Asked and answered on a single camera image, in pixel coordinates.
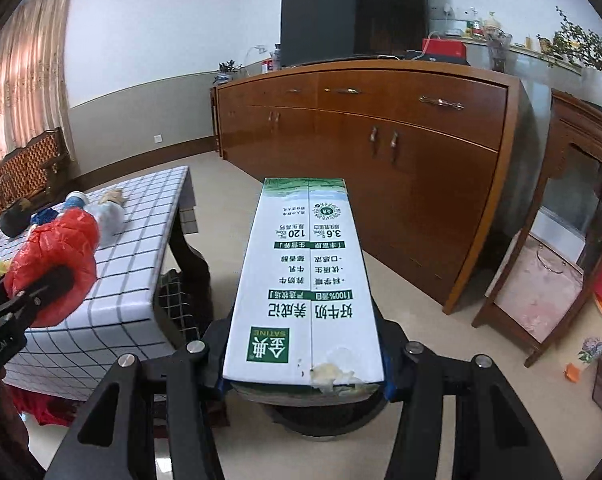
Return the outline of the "small potted plant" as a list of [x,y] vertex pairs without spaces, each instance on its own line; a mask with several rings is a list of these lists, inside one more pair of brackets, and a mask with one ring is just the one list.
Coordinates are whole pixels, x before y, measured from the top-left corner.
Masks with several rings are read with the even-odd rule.
[[227,62],[221,62],[218,64],[218,76],[223,80],[233,80],[240,70],[241,65],[236,63],[234,60],[229,60]]

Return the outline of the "brown wooden sideboard cabinet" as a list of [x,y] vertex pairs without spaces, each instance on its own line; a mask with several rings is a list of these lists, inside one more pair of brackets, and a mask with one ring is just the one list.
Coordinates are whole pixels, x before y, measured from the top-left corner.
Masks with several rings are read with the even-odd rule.
[[523,87],[470,66],[319,63],[211,91],[220,156],[257,179],[341,178],[360,244],[453,312],[495,218]]

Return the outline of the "red plastic bag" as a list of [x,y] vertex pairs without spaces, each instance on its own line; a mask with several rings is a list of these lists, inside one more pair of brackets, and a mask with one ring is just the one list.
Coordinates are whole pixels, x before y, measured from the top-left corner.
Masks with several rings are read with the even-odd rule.
[[67,268],[70,276],[58,278],[56,287],[71,286],[39,310],[32,327],[56,326],[83,303],[97,281],[95,251],[99,239],[97,220],[78,207],[67,209],[51,222],[33,229],[5,275],[8,296],[13,298],[60,266]]

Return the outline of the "beige patterned curtain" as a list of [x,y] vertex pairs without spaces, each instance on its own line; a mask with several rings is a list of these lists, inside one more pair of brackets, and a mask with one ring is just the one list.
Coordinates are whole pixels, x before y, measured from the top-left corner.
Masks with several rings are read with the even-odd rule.
[[0,162],[61,128],[73,150],[64,73],[71,0],[25,0],[0,31]]

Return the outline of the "blue white canister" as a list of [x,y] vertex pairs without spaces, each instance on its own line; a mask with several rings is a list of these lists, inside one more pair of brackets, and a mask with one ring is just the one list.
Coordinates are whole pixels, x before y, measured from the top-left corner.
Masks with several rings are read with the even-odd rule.
[[73,191],[66,196],[62,209],[69,210],[73,208],[84,209],[89,205],[89,198],[80,191]]

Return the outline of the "dark blue cloth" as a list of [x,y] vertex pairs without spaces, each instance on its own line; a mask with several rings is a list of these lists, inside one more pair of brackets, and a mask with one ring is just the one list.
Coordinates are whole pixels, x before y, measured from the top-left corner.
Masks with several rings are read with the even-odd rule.
[[32,225],[43,226],[44,224],[53,222],[58,217],[58,214],[58,211],[51,207],[41,209],[32,215]]

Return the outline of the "black trash bucket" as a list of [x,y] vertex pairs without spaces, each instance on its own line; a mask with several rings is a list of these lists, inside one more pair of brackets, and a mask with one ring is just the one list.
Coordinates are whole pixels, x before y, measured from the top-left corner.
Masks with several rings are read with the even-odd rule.
[[222,377],[230,323],[230,316],[216,320],[202,336],[210,349],[202,382],[213,399],[221,399],[233,391],[240,399],[261,405],[272,421],[284,428],[305,437],[331,438],[369,424],[393,396],[393,387],[388,382],[337,387],[327,393],[305,387],[230,382]]

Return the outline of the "carved wooden side stand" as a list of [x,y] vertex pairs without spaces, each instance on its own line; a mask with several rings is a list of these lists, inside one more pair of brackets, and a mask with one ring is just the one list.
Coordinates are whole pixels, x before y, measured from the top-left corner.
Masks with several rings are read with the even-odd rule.
[[[583,286],[566,315],[541,344],[494,301],[532,234],[583,271]],[[586,312],[595,278],[602,270],[602,112],[555,90],[551,93],[550,123],[540,175],[522,228],[511,241],[483,306],[472,324],[504,330],[531,353],[532,366],[564,338],[574,320],[592,322]]]

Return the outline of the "small orange item on floor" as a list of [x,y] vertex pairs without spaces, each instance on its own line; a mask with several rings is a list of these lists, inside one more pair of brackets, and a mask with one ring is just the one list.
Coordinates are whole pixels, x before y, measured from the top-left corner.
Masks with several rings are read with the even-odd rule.
[[566,366],[564,374],[566,375],[566,379],[569,379],[570,382],[574,382],[574,384],[577,384],[580,381],[581,370],[572,363],[569,363]]

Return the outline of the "clear plastic bag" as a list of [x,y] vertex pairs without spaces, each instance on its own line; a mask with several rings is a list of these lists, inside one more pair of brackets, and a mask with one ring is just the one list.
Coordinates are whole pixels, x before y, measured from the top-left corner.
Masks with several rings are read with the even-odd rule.
[[86,211],[97,221],[100,247],[111,243],[115,235],[122,230],[125,220],[125,210],[122,205],[107,200],[101,204],[88,205]]

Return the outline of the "green potted plant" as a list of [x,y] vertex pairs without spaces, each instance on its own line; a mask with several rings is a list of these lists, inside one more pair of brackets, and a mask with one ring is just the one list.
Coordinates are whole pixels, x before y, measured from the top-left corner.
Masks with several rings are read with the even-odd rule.
[[542,58],[549,65],[563,60],[574,67],[593,68],[602,73],[602,35],[575,24],[558,6],[559,29],[551,38],[537,36]]

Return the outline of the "glass vase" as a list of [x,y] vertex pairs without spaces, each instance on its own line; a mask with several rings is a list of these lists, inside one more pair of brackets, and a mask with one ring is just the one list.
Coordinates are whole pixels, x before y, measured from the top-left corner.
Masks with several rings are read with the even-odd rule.
[[484,38],[487,44],[488,57],[491,69],[495,72],[506,72],[506,59],[512,39],[510,34],[498,27],[485,27]]

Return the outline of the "black iron teapot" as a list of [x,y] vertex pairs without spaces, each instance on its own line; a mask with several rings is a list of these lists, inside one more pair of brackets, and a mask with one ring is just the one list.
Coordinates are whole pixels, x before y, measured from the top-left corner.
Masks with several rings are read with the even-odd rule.
[[32,203],[27,198],[15,200],[0,215],[0,230],[9,238],[16,238],[28,229],[32,218]]

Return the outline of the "green white milk carton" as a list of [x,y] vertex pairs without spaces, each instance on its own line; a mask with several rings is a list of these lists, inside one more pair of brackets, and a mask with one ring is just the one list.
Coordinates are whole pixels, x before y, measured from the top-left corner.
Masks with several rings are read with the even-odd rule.
[[343,180],[264,181],[223,376],[318,389],[383,382],[365,261]]

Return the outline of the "red box on cabinet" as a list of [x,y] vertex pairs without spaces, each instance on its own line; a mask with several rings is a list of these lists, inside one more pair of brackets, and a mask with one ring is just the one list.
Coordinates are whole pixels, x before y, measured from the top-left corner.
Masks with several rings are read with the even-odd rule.
[[425,55],[446,56],[446,58],[467,58],[467,47],[460,40],[424,38],[422,50]]

